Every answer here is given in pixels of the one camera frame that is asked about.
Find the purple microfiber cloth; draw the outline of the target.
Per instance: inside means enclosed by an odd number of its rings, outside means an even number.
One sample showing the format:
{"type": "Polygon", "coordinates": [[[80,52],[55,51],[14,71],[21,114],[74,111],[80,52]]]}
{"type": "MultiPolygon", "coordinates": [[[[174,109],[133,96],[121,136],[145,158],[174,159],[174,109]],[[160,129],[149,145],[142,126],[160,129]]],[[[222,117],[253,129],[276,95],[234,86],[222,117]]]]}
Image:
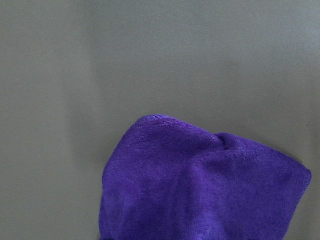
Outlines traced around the purple microfiber cloth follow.
{"type": "Polygon", "coordinates": [[[102,240],[282,240],[312,173],[167,115],[140,118],[102,176],[102,240]]]}

